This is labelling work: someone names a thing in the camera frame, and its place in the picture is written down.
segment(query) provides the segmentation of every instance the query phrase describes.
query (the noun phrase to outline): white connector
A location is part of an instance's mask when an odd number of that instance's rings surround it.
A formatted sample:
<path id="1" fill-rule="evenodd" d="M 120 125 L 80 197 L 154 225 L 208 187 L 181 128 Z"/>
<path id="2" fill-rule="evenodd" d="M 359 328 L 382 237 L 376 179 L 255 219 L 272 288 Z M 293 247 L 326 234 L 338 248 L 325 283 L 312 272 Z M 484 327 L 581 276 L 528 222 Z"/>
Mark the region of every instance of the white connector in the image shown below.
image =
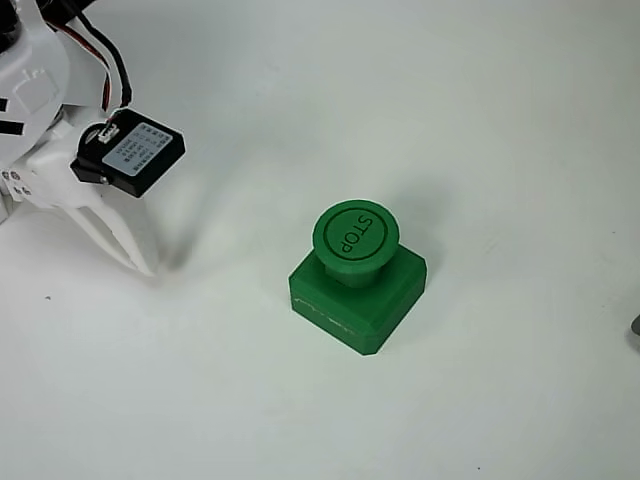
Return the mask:
<path id="1" fill-rule="evenodd" d="M 107 129 L 102 130 L 99 134 L 98 134 L 98 141 L 100 143 L 104 143 L 107 144 L 109 143 L 111 140 L 113 140 L 113 138 L 120 133 L 120 129 L 118 128 L 118 126 L 115 123 L 112 123 Z"/>

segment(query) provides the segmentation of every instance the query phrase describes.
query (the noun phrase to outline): green square base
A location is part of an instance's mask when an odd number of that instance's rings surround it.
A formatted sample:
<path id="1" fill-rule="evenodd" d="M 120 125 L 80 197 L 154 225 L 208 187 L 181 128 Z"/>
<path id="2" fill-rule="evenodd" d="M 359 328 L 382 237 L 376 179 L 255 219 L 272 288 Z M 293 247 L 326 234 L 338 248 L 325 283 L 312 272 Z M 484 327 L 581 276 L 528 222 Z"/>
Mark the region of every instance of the green square base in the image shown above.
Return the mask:
<path id="1" fill-rule="evenodd" d="M 293 310 L 362 355 L 389 338 L 424 293 L 425 260 L 400 246 L 366 288 L 349 288 L 329 277 L 311 252 L 289 277 Z"/>

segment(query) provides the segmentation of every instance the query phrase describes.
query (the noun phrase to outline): green button cap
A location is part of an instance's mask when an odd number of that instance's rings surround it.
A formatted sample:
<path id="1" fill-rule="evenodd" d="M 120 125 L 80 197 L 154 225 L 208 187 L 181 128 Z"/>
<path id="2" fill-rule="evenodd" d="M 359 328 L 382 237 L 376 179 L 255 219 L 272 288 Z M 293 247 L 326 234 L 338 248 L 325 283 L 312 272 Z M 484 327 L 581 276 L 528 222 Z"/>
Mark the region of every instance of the green button cap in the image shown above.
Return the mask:
<path id="1" fill-rule="evenodd" d="M 313 247 L 327 275 L 352 288 L 371 285 L 398 251 L 398 222 L 382 205 L 349 200 L 318 220 Z"/>

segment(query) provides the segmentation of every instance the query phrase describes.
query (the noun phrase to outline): battery label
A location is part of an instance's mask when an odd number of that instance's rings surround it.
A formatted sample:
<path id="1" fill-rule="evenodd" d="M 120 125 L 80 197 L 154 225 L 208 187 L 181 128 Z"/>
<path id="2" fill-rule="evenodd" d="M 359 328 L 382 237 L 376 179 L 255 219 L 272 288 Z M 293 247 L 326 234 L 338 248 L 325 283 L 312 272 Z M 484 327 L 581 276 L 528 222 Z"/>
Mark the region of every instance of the battery label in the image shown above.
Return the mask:
<path id="1" fill-rule="evenodd" d="M 140 123 L 102 160 L 102 163 L 135 177 L 173 140 L 148 123 Z"/>

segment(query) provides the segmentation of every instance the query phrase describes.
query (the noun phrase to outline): wire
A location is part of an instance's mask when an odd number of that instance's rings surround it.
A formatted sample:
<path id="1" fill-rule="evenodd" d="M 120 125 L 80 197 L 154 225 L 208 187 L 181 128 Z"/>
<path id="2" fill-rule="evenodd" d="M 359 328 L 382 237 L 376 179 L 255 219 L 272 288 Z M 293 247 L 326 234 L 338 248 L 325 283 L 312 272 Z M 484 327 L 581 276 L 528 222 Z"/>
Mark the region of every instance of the wire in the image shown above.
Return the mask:
<path id="1" fill-rule="evenodd" d="M 78 20 L 87 31 L 93 35 L 96 40 L 102 43 L 109 53 L 113 56 L 113 60 L 116 63 L 116 67 L 118 68 L 118 75 L 120 76 L 120 82 L 122 83 L 122 96 L 120 102 L 120 108 L 124 108 L 131 103 L 131 99 L 133 97 L 133 89 L 131 88 L 131 80 L 129 78 L 129 73 L 127 72 L 127 66 L 124 63 L 124 59 L 116 47 L 109 38 L 105 34 L 103 34 L 100 30 L 93 26 L 93 24 L 89 21 L 89 19 L 82 13 L 82 9 L 78 7 L 75 3 L 75 0 L 60 0 L 60 3 L 69 11 L 69 13 L 78 17 Z"/>
<path id="2" fill-rule="evenodd" d="M 92 56 L 94 56 L 104 67 L 106 71 L 106 78 L 104 81 L 104 87 L 102 90 L 102 109 L 106 112 L 109 110 L 109 104 L 111 103 L 111 88 L 112 88 L 112 80 L 111 80 L 111 67 L 109 67 L 109 62 L 105 58 L 100 51 L 91 45 L 91 43 L 84 38 L 80 33 L 75 31 L 73 28 L 58 25 L 54 22 L 47 21 L 49 27 L 60 30 L 64 32 L 69 38 L 74 40 L 78 45 L 84 48 L 87 52 L 89 52 Z"/>

